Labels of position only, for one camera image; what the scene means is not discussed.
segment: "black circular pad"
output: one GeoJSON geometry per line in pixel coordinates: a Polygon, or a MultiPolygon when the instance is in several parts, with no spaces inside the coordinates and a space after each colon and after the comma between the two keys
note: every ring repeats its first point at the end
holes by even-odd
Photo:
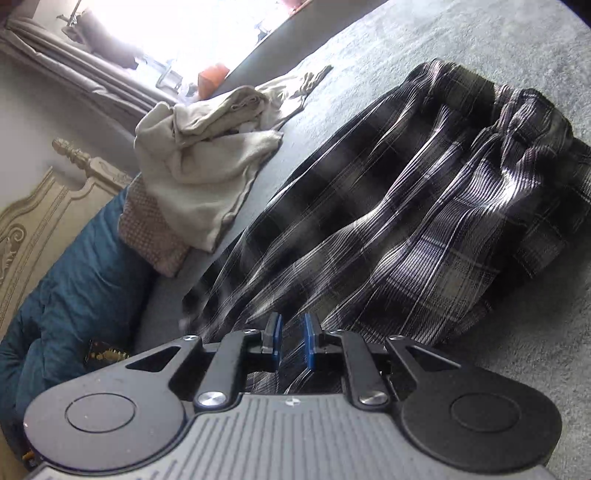
{"type": "Polygon", "coordinates": [[[70,471],[145,462],[186,422],[182,403],[159,375],[113,365],[51,388],[29,406],[25,433],[43,459],[70,471]]]}
{"type": "Polygon", "coordinates": [[[517,423],[519,407],[499,395],[470,393],[452,404],[452,417],[463,427],[475,432],[502,432],[517,423]]]}
{"type": "Polygon", "coordinates": [[[78,398],[66,410],[74,428],[88,433],[107,433],[127,425],[135,416],[135,404],[112,393],[95,393],[78,398]]]}
{"type": "Polygon", "coordinates": [[[543,465],[562,428],[556,406],[537,390],[467,367],[421,375],[400,423],[433,458],[487,474],[543,465]]]}

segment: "small logo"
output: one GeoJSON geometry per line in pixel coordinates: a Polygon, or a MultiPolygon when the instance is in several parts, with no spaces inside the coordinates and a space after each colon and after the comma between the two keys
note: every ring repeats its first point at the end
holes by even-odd
{"type": "Polygon", "coordinates": [[[285,401],[285,405],[288,407],[297,407],[301,403],[299,398],[291,397],[285,401]]]}

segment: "plaid fabric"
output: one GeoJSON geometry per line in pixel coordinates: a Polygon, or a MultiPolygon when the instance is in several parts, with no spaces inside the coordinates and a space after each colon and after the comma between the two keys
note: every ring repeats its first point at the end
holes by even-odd
{"type": "Polygon", "coordinates": [[[282,313],[280,371],[254,379],[266,392],[306,390],[305,311],[371,342],[461,334],[567,245],[589,211],[590,162],[539,92],[419,65],[206,271],[185,298],[190,330],[218,341],[282,313]]]}

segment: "gray curtain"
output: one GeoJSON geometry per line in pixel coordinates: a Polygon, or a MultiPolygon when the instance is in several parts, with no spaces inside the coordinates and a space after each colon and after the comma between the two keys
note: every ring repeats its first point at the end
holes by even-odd
{"type": "Polygon", "coordinates": [[[0,49],[82,94],[131,133],[158,102],[171,95],[137,82],[125,69],[69,44],[29,18],[9,18],[0,49]]]}

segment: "ornate headboard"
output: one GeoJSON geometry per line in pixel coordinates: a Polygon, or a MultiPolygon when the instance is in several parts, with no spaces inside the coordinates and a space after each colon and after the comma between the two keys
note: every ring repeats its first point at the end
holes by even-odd
{"type": "MultiPolygon", "coordinates": [[[[102,158],[61,139],[53,148],[86,173],[86,183],[72,191],[50,168],[31,194],[0,213],[0,339],[37,283],[72,243],[88,221],[117,195],[131,178],[102,158]]],[[[0,479],[17,480],[26,473],[12,462],[0,436],[0,479]]]]}

